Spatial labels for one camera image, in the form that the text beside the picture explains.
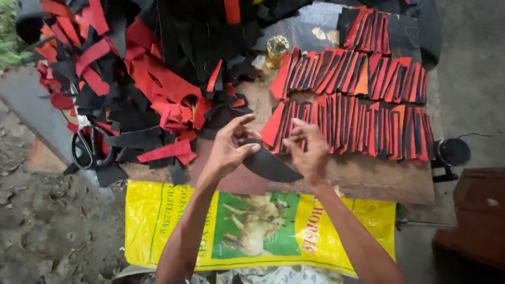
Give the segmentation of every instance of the man's right hand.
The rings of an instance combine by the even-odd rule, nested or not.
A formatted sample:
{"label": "man's right hand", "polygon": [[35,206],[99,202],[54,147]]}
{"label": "man's right hand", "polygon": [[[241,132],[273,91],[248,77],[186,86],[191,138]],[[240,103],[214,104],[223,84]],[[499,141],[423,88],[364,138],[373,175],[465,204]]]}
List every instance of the man's right hand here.
{"label": "man's right hand", "polygon": [[[291,137],[282,142],[291,152],[293,164],[304,176],[309,186],[314,187],[326,183],[326,164],[328,162],[329,146],[315,124],[307,124],[300,119],[293,119],[296,125],[291,131]],[[308,150],[303,152],[297,143],[307,139]]]}

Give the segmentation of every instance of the yellow sack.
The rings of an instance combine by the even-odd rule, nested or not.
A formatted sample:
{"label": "yellow sack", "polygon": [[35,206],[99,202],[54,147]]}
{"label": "yellow sack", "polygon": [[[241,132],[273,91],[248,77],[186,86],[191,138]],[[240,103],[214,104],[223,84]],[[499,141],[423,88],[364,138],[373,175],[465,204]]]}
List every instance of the yellow sack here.
{"label": "yellow sack", "polygon": [[[125,257],[129,263],[156,267],[193,190],[186,185],[128,181]],[[395,259],[396,203],[342,200]],[[255,231],[241,233],[238,226]],[[288,193],[214,194],[196,270],[295,264],[356,274],[317,198]]]}

